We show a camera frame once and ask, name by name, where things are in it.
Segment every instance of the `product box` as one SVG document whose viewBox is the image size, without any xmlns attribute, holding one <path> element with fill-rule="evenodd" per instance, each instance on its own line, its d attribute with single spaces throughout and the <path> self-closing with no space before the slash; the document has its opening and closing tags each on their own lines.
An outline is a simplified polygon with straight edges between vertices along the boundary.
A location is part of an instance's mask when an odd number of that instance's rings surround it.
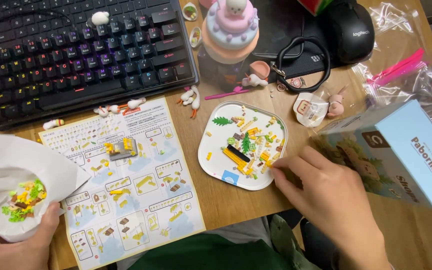
<svg viewBox="0 0 432 270">
<path fill-rule="evenodd" d="M 416 100 L 335 120 L 315 139 L 366 191 L 432 208 L 432 121 Z"/>
</svg>

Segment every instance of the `black keyboard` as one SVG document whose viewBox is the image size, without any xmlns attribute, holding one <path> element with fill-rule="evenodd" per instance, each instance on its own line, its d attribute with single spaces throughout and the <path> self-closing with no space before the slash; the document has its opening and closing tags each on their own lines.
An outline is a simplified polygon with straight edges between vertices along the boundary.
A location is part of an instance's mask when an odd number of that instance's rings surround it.
<svg viewBox="0 0 432 270">
<path fill-rule="evenodd" d="M 198 82 L 178 0 L 0 0 L 0 130 Z M 86 26 L 98 11 L 109 24 Z"/>
</svg>

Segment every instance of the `blue sticker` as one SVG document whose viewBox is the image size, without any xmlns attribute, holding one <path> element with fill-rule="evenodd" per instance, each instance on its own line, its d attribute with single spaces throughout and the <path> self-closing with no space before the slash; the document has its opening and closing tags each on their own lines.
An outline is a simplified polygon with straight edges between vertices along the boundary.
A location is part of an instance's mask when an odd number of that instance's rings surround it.
<svg viewBox="0 0 432 270">
<path fill-rule="evenodd" d="M 239 177 L 239 175 L 225 170 L 223 173 L 223 177 L 221 177 L 221 180 L 237 186 Z"/>
</svg>

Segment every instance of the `white tray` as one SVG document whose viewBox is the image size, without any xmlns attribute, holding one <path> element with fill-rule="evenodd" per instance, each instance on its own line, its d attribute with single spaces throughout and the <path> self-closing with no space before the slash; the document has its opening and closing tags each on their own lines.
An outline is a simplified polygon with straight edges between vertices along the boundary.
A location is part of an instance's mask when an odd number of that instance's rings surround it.
<svg viewBox="0 0 432 270">
<path fill-rule="evenodd" d="M 242 187 L 248 190 L 260 190 L 267 187 L 273 181 L 273 175 L 270 169 L 267 169 L 264 174 L 260 172 L 257 173 L 258 179 L 247 178 L 245 174 L 241 173 L 237 169 L 233 169 L 237 166 L 237 164 L 231 160 L 226 154 L 223 153 L 221 147 L 228 146 L 228 138 L 233 137 L 235 133 L 241 134 L 243 132 L 240 131 L 240 127 L 235 123 L 226 124 L 224 126 L 219 126 L 213 122 L 213 119 L 217 117 L 225 117 L 226 119 L 230 119 L 235 116 L 243 116 L 245 118 L 245 123 L 247 124 L 253 117 L 258 118 L 249 128 L 247 128 L 244 132 L 248 130 L 258 127 L 262 130 L 262 133 L 267 134 L 269 131 L 273 132 L 273 135 L 276 135 L 276 139 L 285 139 L 287 141 L 288 138 L 288 129 L 286 128 L 286 124 L 281 120 L 281 118 L 273 113 L 265 111 L 263 109 L 257 108 L 255 106 L 251 106 L 239 101 L 231 100 L 225 101 L 219 104 L 211 114 L 204 133 L 201 138 L 201 143 L 199 144 L 198 149 L 198 160 L 201 168 L 208 174 L 217 178 L 219 180 L 223 180 L 230 184 L 233 184 L 238 187 Z M 266 127 L 269 124 L 269 120 L 271 117 L 275 117 L 276 120 L 279 120 L 279 123 L 274 123 L 273 125 Z M 206 135 L 206 132 L 209 131 L 212 136 Z M 276 147 L 281 144 L 281 142 L 277 143 L 276 139 L 274 139 L 273 143 L 271 143 L 272 147 L 267 148 L 266 150 L 271 154 L 270 158 L 272 158 L 276 153 Z M 281 156 L 283 156 L 284 150 L 286 148 L 286 142 L 283 145 L 283 149 L 281 151 Z M 211 154 L 210 160 L 207 160 L 208 153 Z M 246 156 L 250 157 L 251 151 L 247 153 Z"/>
</svg>

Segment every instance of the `logitech mouse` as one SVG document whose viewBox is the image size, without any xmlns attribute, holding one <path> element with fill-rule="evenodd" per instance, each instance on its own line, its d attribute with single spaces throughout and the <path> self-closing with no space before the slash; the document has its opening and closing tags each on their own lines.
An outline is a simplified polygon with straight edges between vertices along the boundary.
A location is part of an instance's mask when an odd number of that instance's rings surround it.
<svg viewBox="0 0 432 270">
<path fill-rule="evenodd" d="M 335 0 L 318 16 L 334 60 L 353 64 L 368 59 L 375 45 L 369 12 L 356 0 Z"/>
</svg>

